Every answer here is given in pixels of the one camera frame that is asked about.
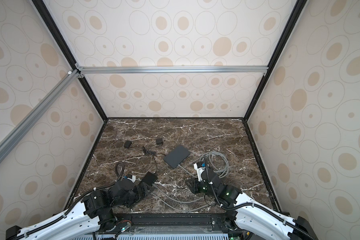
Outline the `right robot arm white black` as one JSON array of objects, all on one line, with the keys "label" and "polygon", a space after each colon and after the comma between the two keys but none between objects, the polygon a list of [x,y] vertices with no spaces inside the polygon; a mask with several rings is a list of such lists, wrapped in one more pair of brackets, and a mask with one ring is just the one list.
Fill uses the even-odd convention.
[{"label": "right robot arm white black", "polygon": [[232,185],[226,185],[213,172],[186,180],[193,194],[213,197],[216,205],[228,214],[227,223],[249,231],[265,240],[316,240],[313,228],[302,217],[294,219],[278,213],[249,197]]}]

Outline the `black power adapter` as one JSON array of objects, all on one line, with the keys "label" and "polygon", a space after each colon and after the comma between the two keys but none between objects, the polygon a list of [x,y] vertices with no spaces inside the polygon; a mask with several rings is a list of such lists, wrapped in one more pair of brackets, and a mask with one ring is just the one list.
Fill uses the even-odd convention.
[{"label": "black power adapter", "polygon": [[124,148],[129,149],[132,146],[132,141],[125,141]]},{"label": "black power adapter", "polygon": [[162,138],[157,138],[156,139],[156,145],[157,146],[162,146],[164,144],[164,140]]}]

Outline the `square dark grey switch box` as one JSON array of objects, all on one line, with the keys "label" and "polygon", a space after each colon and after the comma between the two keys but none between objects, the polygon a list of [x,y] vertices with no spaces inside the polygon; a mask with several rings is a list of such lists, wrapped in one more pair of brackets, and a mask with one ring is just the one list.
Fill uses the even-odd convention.
[{"label": "square dark grey switch box", "polygon": [[175,169],[182,161],[184,161],[191,152],[182,145],[178,145],[169,154],[164,157],[164,161]]}]

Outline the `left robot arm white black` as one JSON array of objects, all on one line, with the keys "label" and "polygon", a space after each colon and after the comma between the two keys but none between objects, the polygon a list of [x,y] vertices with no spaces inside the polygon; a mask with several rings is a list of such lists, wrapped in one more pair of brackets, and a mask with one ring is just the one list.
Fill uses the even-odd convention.
[{"label": "left robot arm white black", "polygon": [[117,173],[108,186],[93,188],[78,197],[65,211],[25,228],[13,226],[6,231],[7,240],[71,240],[97,231],[111,231],[122,221],[113,207],[131,208],[152,192],[157,176],[147,172],[136,183],[133,175]]}]

